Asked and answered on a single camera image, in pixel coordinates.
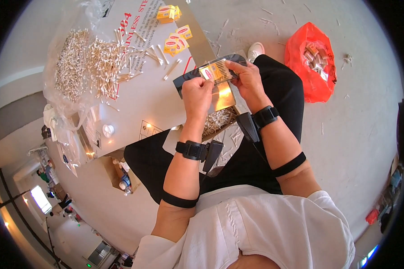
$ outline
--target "white cup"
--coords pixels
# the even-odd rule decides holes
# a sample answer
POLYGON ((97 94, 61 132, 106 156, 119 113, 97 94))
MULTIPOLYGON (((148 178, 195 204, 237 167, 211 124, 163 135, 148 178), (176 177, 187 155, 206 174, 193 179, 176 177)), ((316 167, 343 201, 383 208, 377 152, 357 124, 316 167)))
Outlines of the white cup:
POLYGON ((109 138, 114 133, 114 127, 112 125, 103 125, 103 134, 105 137, 109 138))

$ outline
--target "black pole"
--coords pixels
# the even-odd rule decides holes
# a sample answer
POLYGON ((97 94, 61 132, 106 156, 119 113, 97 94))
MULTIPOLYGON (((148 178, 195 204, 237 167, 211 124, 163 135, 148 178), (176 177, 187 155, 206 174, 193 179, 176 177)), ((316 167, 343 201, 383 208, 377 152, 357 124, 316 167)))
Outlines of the black pole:
POLYGON ((51 240, 51 234, 49 233, 49 226, 48 226, 48 217, 45 218, 46 221, 46 230, 48 231, 48 238, 49 238, 49 243, 51 244, 51 250, 53 251, 54 255, 55 255, 55 251, 54 251, 54 246, 53 246, 53 241, 51 240))
POLYGON ((30 190, 24 191, 23 193, 20 193, 20 194, 18 194, 17 196, 11 197, 9 200, 7 200, 7 201, 5 201, 5 202, 3 202, 3 203, 0 203, 0 208, 2 208, 2 207, 4 207, 5 205, 11 203, 11 201, 15 200, 16 198, 18 198, 18 197, 20 197, 20 196, 23 196, 23 195, 24 195, 26 192, 28 192, 28 191, 30 191, 30 190))
MULTIPOLYGON (((0 177, 2 179, 3 186, 5 187, 5 190, 9 196, 9 198, 12 197, 11 192, 9 191, 8 184, 5 181, 5 176, 3 175, 2 169, 0 168, 0 177)), ((15 208, 16 213, 18 216, 21 218, 22 222, 25 224, 27 227, 28 231, 31 233, 31 235, 39 242, 39 244, 51 255, 54 260, 57 262, 57 264, 61 263, 64 267, 67 269, 72 269, 69 267, 69 265, 65 264, 59 257, 57 257, 46 245, 43 243, 43 241, 39 238, 39 236, 33 231, 33 229, 30 227, 30 224, 28 224, 27 220, 25 220, 24 216, 21 214, 21 211, 19 210, 18 206, 16 206, 15 200, 10 199, 10 202, 15 208)))

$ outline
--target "red oval logo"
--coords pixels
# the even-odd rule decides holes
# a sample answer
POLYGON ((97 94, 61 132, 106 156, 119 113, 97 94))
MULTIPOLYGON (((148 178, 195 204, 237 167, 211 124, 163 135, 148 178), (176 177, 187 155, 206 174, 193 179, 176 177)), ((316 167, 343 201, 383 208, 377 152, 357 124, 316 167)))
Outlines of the red oval logo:
POLYGON ((211 73, 205 69, 205 74, 208 76, 208 79, 212 78, 211 73))

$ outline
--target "gray floor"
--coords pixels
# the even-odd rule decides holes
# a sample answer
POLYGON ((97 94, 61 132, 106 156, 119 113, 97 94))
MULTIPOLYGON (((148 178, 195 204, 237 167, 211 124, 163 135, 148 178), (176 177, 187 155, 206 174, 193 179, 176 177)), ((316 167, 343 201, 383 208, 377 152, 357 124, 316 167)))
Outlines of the gray floor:
MULTIPOLYGON (((402 97, 399 67, 382 28, 360 0, 308 0, 305 4, 312 12, 304 2, 284 1, 193 0, 190 6, 202 29, 210 31, 211 40, 229 19, 219 40, 224 55, 260 41, 270 57, 284 62, 284 46, 278 42, 285 43, 308 21, 330 37, 338 83, 327 103, 305 105, 302 147, 318 183, 344 213, 356 239, 367 227, 365 217, 396 153, 397 102, 402 97), (264 24, 259 17, 274 21, 280 35, 273 24, 264 24), (231 36, 233 28, 239 30, 231 36), (353 67, 341 70, 347 53, 354 57, 353 67)), ((56 146, 47 144, 52 158, 58 159, 56 146)), ((83 165, 76 178, 56 161, 61 184, 74 198, 81 217, 115 246, 132 253, 141 237, 151 232, 157 205, 144 187, 123 196, 97 173, 96 165, 96 161, 83 165)))
POLYGON ((202 29, 210 32, 210 40, 223 31, 220 56, 247 51, 259 41, 268 56, 284 62, 285 46, 278 42, 286 43, 303 24, 312 22, 328 35, 338 83, 327 103, 305 105, 302 147, 318 183, 344 213, 356 239, 366 229, 365 217, 396 153, 397 102, 402 98, 398 63, 377 19, 362 1, 284 2, 195 0, 190 7, 202 29), (273 21, 280 35, 272 23, 264 24, 259 18, 273 21), (239 30, 232 36, 234 28, 239 30), (341 70, 345 54, 353 56, 353 67, 341 70))

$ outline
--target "black pants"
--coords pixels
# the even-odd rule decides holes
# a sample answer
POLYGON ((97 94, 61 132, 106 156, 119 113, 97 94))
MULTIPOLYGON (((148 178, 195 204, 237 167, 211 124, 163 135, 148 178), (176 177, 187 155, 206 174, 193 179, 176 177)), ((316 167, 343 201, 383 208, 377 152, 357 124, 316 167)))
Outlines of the black pants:
POLYGON ((70 199, 69 201, 66 201, 66 200, 67 200, 67 197, 68 197, 68 195, 66 194, 65 198, 63 199, 63 201, 58 202, 58 204, 60 205, 61 208, 67 207, 67 206, 72 202, 71 199, 70 199))
MULTIPOLYGON (((254 64, 259 67, 266 95, 301 142, 304 113, 301 79, 288 67, 266 55, 257 57, 254 64)), ((127 164, 158 204, 162 199, 166 171, 173 158, 172 154, 162 148, 168 133, 169 130, 128 145, 124 151, 127 164)), ((262 142, 255 146, 266 157, 262 142)), ((269 193, 282 194, 271 168, 246 139, 242 140, 238 150, 217 176, 207 176, 202 180, 203 178, 204 175, 199 173, 200 194, 242 184, 255 186, 269 193)))

